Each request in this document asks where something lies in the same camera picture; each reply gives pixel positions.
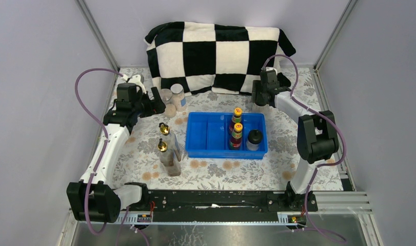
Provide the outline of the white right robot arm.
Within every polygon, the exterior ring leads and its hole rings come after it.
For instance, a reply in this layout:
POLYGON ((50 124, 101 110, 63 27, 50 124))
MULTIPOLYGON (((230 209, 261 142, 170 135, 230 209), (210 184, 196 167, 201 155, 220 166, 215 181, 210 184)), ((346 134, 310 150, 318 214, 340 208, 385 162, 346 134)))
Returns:
POLYGON ((289 182, 293 192, 284 198, 286 208, 299 210, 305 204, 318 167, 339 149, 339 140, 331 111, 314 111, 291 96, 288 85, 279 81, 275 69, 262 70, 252 85, 252 100, 257 106, 272 106, 286 113, 298 126, 296 148, 300 162, 295 177, 289 182))

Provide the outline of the blue plastic divided bin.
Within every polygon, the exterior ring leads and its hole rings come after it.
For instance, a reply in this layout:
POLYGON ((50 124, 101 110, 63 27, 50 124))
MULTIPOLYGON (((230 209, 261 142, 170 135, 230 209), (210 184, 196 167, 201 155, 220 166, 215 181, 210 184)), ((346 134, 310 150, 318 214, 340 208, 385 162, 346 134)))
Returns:
POLYGON ((191 158, 263 159, 268 152, 265 116, 261 113, 243 113, 243 141, 239 150, 229 149, 229 124, 232 113, 191 112, 188 115, 185 149, 191 158), (247 139, 251 130, 261 131, 262 142, 256 151, 248 150, 247 139))

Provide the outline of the seed shaker black cap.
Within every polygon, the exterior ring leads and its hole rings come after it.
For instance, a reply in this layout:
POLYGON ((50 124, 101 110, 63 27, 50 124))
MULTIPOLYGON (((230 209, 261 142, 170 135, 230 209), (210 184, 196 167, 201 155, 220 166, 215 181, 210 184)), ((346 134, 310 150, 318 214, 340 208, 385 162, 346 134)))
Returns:
POLYGON ((252 104, 251 112, 267 115, 271 113, 271 107, 269 105, 258 106, 257 104, 252 104))
POLYGON ((263 140, 263 133, 258 129, 253 129, 249 132, 247 141, 246 141, 246 148, 248 151, 257 151, 259 149, 259 145, 263 140))

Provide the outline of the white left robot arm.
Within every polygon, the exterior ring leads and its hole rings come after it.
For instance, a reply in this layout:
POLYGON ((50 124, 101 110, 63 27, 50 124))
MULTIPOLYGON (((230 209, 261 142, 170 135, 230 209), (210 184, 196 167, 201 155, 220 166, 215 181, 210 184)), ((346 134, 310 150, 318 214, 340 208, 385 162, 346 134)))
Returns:
POLYGON ((138 211, 149 206, 146 184, 128 182, 115 188, 112 177, 138 119, 164 113, 165 104, 156 87, 151 89, 152 97, 134 83, 119 84, 116 92, 117 98, 101 122, 103 133, 91 163, 80 180, 69 183, 66 190, 78 221, 114 223, 120 211, 128 206, 138 211))

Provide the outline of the sauce bottle yellow cap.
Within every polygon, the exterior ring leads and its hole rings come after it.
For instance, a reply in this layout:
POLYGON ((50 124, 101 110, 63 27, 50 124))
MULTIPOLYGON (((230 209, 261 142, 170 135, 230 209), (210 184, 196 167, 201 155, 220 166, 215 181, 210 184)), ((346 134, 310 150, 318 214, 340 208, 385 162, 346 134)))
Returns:
POLYGON ((229 127, 230 138, 229 138, 229 149, 239 150, 242 145, 243 136, 243 125, 241 123, 231 124, 229 127))
POLYGON ((233 111, 233 115, 229 124, 229 134, 232 134, 235 130, 235 125, 238 124, 238 130, 242 131, 243 125, 241 123, 242 121, 242 109, 241 108, 235 108, 233 111))

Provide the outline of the glass oil bottle gold stopper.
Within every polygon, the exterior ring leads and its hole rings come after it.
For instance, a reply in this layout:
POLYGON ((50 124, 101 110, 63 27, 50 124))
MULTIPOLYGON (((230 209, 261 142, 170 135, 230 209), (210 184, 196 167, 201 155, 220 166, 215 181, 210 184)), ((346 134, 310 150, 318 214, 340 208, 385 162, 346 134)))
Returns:
POLYGON ((157 148, 160 151, 160 162, 167 174, 170 177, 180 176, 181 167, 174 150, 169 149, 167 143, 162 138, 159 139, 157 148))
POLYGON ((168 149, 172 150, 175 153, 178 161, 181 161, 182 160, 182 152, 181 152, 181 149, 179 147, 179 143, 177 141, 176 134, 173 133, 170 130, 170 127, 167 124, 163 123, 163 122, 159 123, 159 129, 160 129, 160 133, 163 135, 163 141, 166 142, 166 144, 168 146, 168 149))

